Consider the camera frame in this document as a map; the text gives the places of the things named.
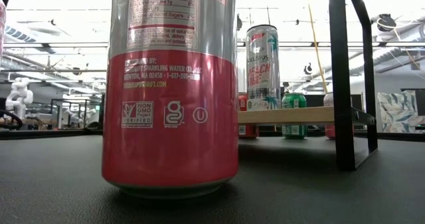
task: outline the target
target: nutrition facts label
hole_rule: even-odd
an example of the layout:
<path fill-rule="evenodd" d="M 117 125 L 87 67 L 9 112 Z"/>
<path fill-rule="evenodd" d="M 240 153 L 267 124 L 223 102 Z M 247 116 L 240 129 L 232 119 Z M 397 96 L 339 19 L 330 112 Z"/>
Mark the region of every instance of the nutrition facts label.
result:
<path fill-rule="evenodd" d="M 197 47 L 198 0 L 129 0 L 127 48 Z"/>

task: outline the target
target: can bottom rim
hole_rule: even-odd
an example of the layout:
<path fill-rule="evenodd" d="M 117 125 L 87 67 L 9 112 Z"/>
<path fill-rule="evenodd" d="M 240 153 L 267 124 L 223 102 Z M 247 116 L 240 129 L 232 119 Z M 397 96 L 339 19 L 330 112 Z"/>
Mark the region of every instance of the can bottom rim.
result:
<path fill-rule="evenodd" d="M 230 178 L 220 179 L 206 183 L 198 183 L 194 185 L 184 186 L 136 186 L 124 183 L 116 183 L 108 181 L 108 183 L 118 187 L 125 194 L 144 199 L 158 199 L 158 200 L 178 200 L 200 197 L 213 193 L 220 189 L 220 187 L 229 181 Z"/>

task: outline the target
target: ceiling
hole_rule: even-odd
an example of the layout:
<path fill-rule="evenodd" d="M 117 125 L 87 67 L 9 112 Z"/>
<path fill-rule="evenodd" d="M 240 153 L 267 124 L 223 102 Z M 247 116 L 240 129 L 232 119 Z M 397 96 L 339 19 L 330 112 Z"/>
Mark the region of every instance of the ceiling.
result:
<path fill-rule="evenodd" d="M 369 16 L 390 13 L 398 26 L 417 24 L 418 17 L 425 15 L 423 0 L 364 0 Z M 317 40 L 329 42 L 329 0 L 310 0 Z M 362 30 L 350 0 L 347 0 L 348 40 L 361 41 Z M 108 63 L 107 42 L 110 32 L 111 0 L 10 0 L 7 13 L 8 26 L 30 34 L 37 43 L 89 43 L 84 47 L 78 44 L 73 48 L 54 48 L 51 53 L 37 49 L 10 48 L 7 51 L 24 56 L 41 64 L 57 69 L 96 69 L 105 70 Z M 251 26 L 270 24 L 276 26 L 279 41 L 312 41 L 309 22 L 308 0 L 236 0 L 236 12 L 242 20 L 238 38 L 244 39 Z M 382 33 L 376 29 L 373 35 L 378 39 L 389 40 L 394 33 Z M 8 43 L 21 43 L 7 37 Z M 359 52 L 350 49 L 349 56 Z M 243 49 L 238 55 L 244 56 Z M 331 65 L 329 48 L 319 50 L 323 67 Z M 303 72 L 304 66 L 311 63 L 314 73 L 318 73 L 315 51 L 307 48 L 282 48 L 280 51 L 280 76 L 282 80 L 303 80 L 310 77 Z M 60 78 L 106 79 L 105 72 L 83 73 L 80 76 L 62 73 Z"/>

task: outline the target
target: hanging cable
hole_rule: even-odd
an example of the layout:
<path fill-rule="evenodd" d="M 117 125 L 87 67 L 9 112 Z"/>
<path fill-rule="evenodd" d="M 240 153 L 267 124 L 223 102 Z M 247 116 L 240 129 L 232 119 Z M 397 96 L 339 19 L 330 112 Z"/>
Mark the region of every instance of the hanging cable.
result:
<path fill-rule="evenodd" d="M 270 13 L 268 12 L 268 3 L 267 3 L 267 17 L 268 17 L 268 24 L 271 25 L 270 24 Z"/>
<path fill-rule="evenodd" d="M 325 76 L 323 74 L 323 69 L 321 67 L 321 63 L 320 63 L 320 58 L 319 58 L 319 49 L 317 47 L 317 40 L 316 40 L 316 32 L 314 30 L 314 22 L 313 22 L 313 15 L 311 14 L 311 5 L 310 5 L 310 0 L 307 0 L 307 4 L 308 4 L 308 11 L 310 14 L 310 23 L 311 23 L 311 30 L 313 31 L 313 39 L 314 39 L 314 48 L 316 50 L 316 57 L 317 57 L 317 63 L 319 65 L 319 70 L 320 70 L 320 77 L 321 77 L 321 83 L 323 85 L 323 89 L 324 91 L 327 93 L 327 87 L 326 87 L 326 82 L 325 82 Z"/>
<path fill-rule="evenodd" d="M 396 33 L 396 36 L 397 36 L 397 38 L 398 38 L 398 41 L 401 41 L 401 38 L 400 38 L 400 35 L 398 34 L 398 32 L 397 32 L 397 29 L 394 29 L 394 32 Z M 421 68 L 420 68 L 420 66 L 419 66 L 419 64 L 414 60 L 414 58 L 412 57 L 412 55 L 410 55 L 410 53 L 408 52 L 408 51 L 406 51 L 406 53 L 407 53 L 407 55 L 409 56 L 409 59 L 410 59 L 410 61 L 412 61 L 413 63 L 414 63 L 414 65 L 419 69 L 419 70 L 421 70 L 422 72 L 425 72 L 425 71 L 423 71 Z"/>
<path fill-rule="evenodd" d="M 408 68 L 408 67 L 406 67 L 406 65 L 405 64 L 403 64 L 401 61 L 399 61 L 391 52 L 390 52 L 390 55 L 395 59 L 395 60 L 397 60 L 397 62 L 403 67 L 403 68 Z M 409 71 L 412 73 L 412 74 L 414 74 L 414 75 L 416 75 L 417 77 L 419 77 L 419 78 L 421 78 L 421 79 L 423 79 L 423 80 L 425 80 L 425 77 L 423 77 L 423 76 L 420 76 L 419 74 L 416 74 L 415 72 L 413 72 L 412 70 L 410 70 L 409 69 Z"/>
<path fill-rule="evenodd" d="M 397 32 L 397 29 L 398 27 L 392 27 L 392 29 L 394 29 L 394 32 L 395 32 L 395 34 L 396 34 L 396 36 L 397 36 L 397 39 L 399 40 L 399 41 L 401 41 L 401 38 L 400 38 L 400 35 L 398 34 L 398 32 Z M 413 59 L 413 57 L 411 57 L 410 56 L 410 53 L 408 52 L 408 51 L 406 51 L 407 52 L 407 54 L 408 54 L 408 56 L 409 56 L 409 59 L 410 59 L 410 61 L 412 61 L 415 65 L 416 65 L 416 67 L 418 67 L 421 71 L 423 71 L 420 67 L 419 67 L 419 65 L 417 65 L 416 64 L 416 61 Z M 399 65 L 401 65 L 403 68 L 406 68 L 406 65 L 405 64 L 403 64 L 400 60 L 398 60 L 391 52 L 390 52 L 390 55 L 397 61 L 397 63 L 399 64 Z M 414 74 L 414 75 L 416 75 L 417 77 L 419 77 L 419 78 L 421 78 L 421 79 L 423 79 L 423 80 L 425 80 L 425 77 L 423 77 L 423 76 L 420 76 L 419 74 L 416 74 L 415 72 L 413 72 L 411 69 L 408 69 L 412 74 Z"/>

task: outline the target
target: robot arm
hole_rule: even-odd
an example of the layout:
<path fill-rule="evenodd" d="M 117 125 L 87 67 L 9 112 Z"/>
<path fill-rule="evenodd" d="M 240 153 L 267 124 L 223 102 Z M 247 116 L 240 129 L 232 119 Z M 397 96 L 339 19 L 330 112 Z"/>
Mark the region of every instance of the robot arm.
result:
<path fill-rule="evenodd" d="M 96 109 L 95 108 L 92 108 L 91 110 L 87 110 L 87 112 L 86 112 L 86 122 L 92 117 L 92 115 L 93 114 L 95 114 L 96 113 Z M 82 112 L 81 114 L 80 114 L 80 118 L 83 118 L 84 117 L 84 113 Z"/>
<path fill-rule="evenodd" d="M 15 111 L 19 118 L 25 117 L 26 104 L 32 104 L 34 94 L 28 90 L 29 78 L 16 78 L 12 83 L 12 91 L 6 98 L 6 110 Z"/>
<path fill-rule="evenodd" d="M 82 119 L 81 118 L 78 118 L 78 115 L 77 114 L 75 114 L 75 113 L 73 113 L 73 112 L 71 112 L 71 110 L 69 109 L 69 108 L 67 108 L 66 110 L 65 110 L 65 112 L 67 113 L 67 114 L 69 114 L 70 115 L 70 117 L 72 118 L 72 119 L 74 119 L 74 120 L 77 120 L 77 122 L 79 123 L 79 124 L 81 124 L 83 121 L 82 121 Z"/>

